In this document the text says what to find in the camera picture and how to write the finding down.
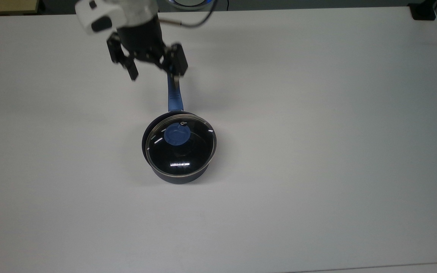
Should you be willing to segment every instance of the pot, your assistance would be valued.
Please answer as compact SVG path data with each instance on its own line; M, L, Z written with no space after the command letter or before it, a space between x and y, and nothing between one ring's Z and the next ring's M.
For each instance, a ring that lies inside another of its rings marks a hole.
M144 132L144 158L161 179L185 184L200 177L217 148L215 130L205 119L182 110L180 88L168 77L168 110Z

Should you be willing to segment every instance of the table surface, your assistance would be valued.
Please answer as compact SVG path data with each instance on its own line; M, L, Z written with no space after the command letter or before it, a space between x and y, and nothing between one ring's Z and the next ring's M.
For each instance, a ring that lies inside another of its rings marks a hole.
M38 0L0 0L0 14L35 13Z
M132 82L108 34L75 16L0 17L0 273L437 262L437 20L393 7L163 26L189 61L185 110L218 138L187 185L141 152L165 74L138 64Z

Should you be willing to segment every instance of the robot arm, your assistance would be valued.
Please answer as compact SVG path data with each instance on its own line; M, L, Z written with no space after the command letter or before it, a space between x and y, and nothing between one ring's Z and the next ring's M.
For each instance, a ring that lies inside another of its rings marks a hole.
M155 64L172 77L187 71L181 44L168 47L163 42L156 0L80 0L75 12L88 34L116 28L107 40L111 60L125 67L133 81L138 76L134 59Z

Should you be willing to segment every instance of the blue lid knob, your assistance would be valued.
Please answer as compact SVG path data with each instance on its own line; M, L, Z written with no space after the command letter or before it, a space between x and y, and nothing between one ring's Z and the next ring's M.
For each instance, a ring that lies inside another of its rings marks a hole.
M190 138L191 132L188 126L182 126L176 122L170 124L165 130L165 141L170 145L178 146L187 142Z

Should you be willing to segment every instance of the lid rim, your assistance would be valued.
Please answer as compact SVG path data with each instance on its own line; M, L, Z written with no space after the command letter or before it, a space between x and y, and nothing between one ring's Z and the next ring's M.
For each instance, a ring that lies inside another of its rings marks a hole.
M212 130L212 138L213 138L213 147L212 147L212 152L210 152L210 156L208 157L208 159L205 161L205 163L196 171L193 171L192 173L188 173L188 174L171 174L171 173L165 173L162 170L158 169L158 167L153 163L153 161L151 160L151 155L149 154L149 143L150 143L150 137L153 135L153 133L156 133L158 131L158 128L160 128L161 126L163 126L163 124L169 122L169 121L173 121L174 119L180 119L180 118L191 118L191 119L195 119L197 121L200 121L201 123L203 123L205 126L207 126L210 130ZM214 154L215 154L215 150L217 149L217 136L215 135L215 130L213 129L213 127L210 125L210 123L208 123L205 119L202 119L201 117L191 114L191 113L180 113L177 115L172 115L172 116L168 116L167 118L163 119L162 121L160 121L158 124L156 124L156 126L153 127L153 129L151 129L151 131L149 132L147 138L146 138L146 145L144 147L145 149L145 157L146 157L146 161L148 162L148 164L157 172L161 173L162 175L171 177L171 178L185 178L185 177L189 177L192 175L195 175L197 173L199 173L200 171L202 171L203 169L205 169L208 164L210 164L210 161L212 160Z

